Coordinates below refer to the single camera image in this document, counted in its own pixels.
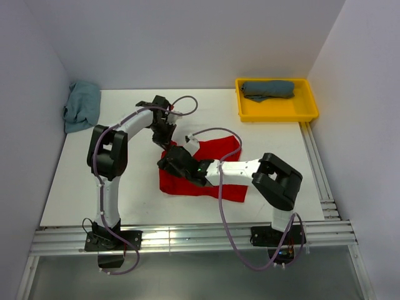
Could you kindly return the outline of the red t shirt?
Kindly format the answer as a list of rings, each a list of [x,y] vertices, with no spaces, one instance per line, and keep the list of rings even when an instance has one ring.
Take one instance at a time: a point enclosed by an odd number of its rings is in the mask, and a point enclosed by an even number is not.
[[[224,155],[233,152],[239,147],[238,140],[233,136],[199,142],[199,150],[194,154],[197,160],[221,159]],[[169,174],[167,171],[159,170],[159,188],[162,192],[173,196],[210,196],[218,198],[217,186],[200,187]],[[241,185],[224,184],[222,198],[228,201],[243,203],[248,187]]]

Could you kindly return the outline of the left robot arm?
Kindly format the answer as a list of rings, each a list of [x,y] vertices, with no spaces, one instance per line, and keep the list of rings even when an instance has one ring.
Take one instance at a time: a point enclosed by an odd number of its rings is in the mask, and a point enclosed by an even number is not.
[[[113,126],[97,125],[92,131],[87,165],[96,178],[98,205],[92,235],[106,249],[122,242],[118,192],[121,176],[128,166],[128,143],[143,129],[153,132],[153,143],[164,150],[171,146],[176,120],[183,116],[165,97],[141,101],[135,110]]]

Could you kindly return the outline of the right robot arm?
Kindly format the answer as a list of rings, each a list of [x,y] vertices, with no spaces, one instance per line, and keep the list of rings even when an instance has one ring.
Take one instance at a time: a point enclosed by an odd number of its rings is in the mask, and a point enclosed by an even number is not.
[[[272,240],[282,244],[292,236],[289,223],[303,176],[275,154],[268,152],[260,159],[242,162],[197,160],[184,147],[172,146],[157,165],[160,170],[202,188],[253,185],[272,206]]]

